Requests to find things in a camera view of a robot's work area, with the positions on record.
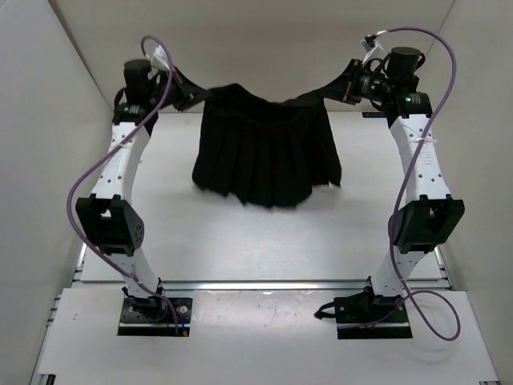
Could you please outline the black pleated skirt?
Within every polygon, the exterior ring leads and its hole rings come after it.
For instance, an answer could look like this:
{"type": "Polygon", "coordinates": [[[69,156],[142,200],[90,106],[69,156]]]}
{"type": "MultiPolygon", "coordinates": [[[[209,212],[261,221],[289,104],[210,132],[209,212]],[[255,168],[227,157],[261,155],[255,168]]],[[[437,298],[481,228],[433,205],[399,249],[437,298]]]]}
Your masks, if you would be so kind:
{"type": "Polygon", "coordinates": [[[293,208],[341,178],[322,90],[271,102],[236,83],[210,89],[192,170],[197,188],[243,205],[293,208]]]}

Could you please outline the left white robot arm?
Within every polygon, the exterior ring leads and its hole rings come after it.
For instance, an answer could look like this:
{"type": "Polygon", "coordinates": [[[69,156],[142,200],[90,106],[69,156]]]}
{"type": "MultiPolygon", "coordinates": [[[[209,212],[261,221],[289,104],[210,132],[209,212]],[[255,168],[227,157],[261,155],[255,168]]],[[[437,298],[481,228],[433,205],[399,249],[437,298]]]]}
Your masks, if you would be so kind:
{"type": "Polygon", "coordinates": [[[132,189],[159,110],[172,106],[183,111],[205,93],[172,65],[162,46],[143,59],[125,62],[123,76],[125,86],[115,97],[108,158],[101,163],[89,196],[77,199],[75,211],[95,252],[122,275],[123,292],[133,309],[159,319],[170,306],[143,253],[145,228],[132,207],[132,189]]]}

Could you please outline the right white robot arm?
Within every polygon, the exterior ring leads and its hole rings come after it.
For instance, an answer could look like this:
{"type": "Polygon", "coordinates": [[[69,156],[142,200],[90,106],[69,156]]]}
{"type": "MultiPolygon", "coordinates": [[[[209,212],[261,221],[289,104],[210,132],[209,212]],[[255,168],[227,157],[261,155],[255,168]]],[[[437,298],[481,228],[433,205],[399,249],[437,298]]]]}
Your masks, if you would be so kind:
{"type": "Polygon", "coordinates": [[[444,180],[430,130],[430,98],[417,89],[415,73],[425,62],[424,54],[412,47],[394,47],[385,54],[374,35],[362,45],[364,59],[352,60],[326,95],[347,104],[367,99],[384,113],[402,162],[404,179],[389,219],[388,254],[364,291],[346,298],[343,306],[374,322],[398,304],[403,281],[447,240],[465,207],[444,180]]]}

